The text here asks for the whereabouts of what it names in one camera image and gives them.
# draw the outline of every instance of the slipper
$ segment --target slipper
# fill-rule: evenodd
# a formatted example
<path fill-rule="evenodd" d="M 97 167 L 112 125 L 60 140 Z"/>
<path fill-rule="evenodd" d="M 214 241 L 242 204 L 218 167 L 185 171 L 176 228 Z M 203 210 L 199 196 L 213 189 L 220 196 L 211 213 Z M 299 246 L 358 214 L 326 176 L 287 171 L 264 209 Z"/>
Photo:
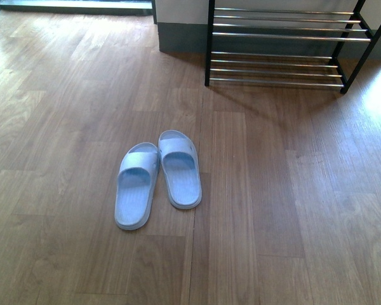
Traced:
<path fill-rule="evenodd" d="M 181 209 L 196 207 L 202 200 L 202 187 L 195 145 L 182 132 L 167 130 L 158 146 L 171 204 Z"/>
<path fill-rule="evenodd" d="M 117 176 L 114 218 L 118 227 L 135 230 L 148 220 L 159 168 L 158 148 L 137 144 L 123 158 Z"/>

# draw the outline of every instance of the laminate flooring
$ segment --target laminate flooring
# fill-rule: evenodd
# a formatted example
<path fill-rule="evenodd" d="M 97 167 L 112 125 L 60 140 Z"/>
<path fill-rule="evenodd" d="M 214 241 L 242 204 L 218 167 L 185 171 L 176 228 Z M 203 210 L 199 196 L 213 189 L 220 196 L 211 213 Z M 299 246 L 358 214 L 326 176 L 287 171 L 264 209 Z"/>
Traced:
<path fill-rule="evenodd" d="M 0 305 L 381 305 L 381 62 L 341 95 L 206 88 L 203 60 L 152 17 L 0 12 Z M 123 231 L 119 164 L 169 129 L 202 202 L 160 172 Z"/>

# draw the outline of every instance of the floor plank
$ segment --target floor plank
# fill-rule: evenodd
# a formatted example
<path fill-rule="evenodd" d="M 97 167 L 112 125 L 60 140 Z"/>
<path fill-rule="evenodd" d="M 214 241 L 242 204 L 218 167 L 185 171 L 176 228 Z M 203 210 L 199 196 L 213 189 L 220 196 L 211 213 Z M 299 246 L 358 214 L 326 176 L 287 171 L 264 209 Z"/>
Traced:
<path fill-rule="evenodd" d="M 287 152 L 315 304 L 367 304 L 323 155 Z"/>
<path fill-rule="evenodd" d="M 337 193 L 340 216 L 368 304 L 381 304 L 381 207 L 374 194 Z"/>
<path fill-rule="evenodd" d="M 184 237 L 138 237 L 127 305 L 180 303 L 184 247 Z"/>
<path fill-rule="evenodd" d="M 261 304 L 313 304 L 304 259 L 258 256 Z"/>
<path fill-rule="evenodd" d="M 253 96 L 244 94 L 244 100 Z M 262 255 L 304 257 L 299 221 L 275 105 L 263 100 L 246 113 L 254 235 Z"/>
<path fill-rule="evenodd" d="M 208 304 L 256 304 L 257 265 L 243 113 L 214 113 L 212 153 Z"/>

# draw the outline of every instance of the metal shoe rack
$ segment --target metal shoe rack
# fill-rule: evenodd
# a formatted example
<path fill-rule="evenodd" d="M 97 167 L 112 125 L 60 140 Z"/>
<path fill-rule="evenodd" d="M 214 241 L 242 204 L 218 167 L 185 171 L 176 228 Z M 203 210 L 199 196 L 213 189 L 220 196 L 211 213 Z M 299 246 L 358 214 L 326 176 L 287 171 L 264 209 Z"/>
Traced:
<path fill-rule="evenodd" d="M 325 12 L 217 8 L 215 0 L 210 0 L 204 85 L 209 86 L 211 81 L 226 81 L 320 86 L 340 88 L 341 93 L 346 93 L 381 36 L 381 25 L 374 32 L 361 15 L 364 3 L 365 0 L 359 0 L 350 12 Z M 263 21 L 283 26 L 263 26 Z M 335 47 L 331 56 L 271 55 L 225 51 L 215 47 L 216 39 L 222 42 L 234 38 L 257 43 L 271 39 L 289 39 L 294 43 L 329 42 Z M 338 60 L 346 42 L 367 44 L 349 76 Z"/>

